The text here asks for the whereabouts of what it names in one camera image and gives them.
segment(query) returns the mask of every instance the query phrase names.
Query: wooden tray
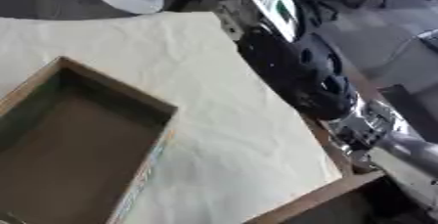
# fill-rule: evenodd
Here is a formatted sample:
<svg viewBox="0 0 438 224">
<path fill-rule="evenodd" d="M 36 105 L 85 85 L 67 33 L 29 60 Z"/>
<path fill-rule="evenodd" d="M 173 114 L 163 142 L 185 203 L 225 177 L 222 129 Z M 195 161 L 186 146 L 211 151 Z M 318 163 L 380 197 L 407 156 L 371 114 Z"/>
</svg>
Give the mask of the wooden tray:
<svg viewBox="0 0 438 224">
<path fill-rule="evenodd" d="M 58 58 L 0 102 L 0 212 L 28 224 L 118 223 L 175 111 Z"/>
</svg>

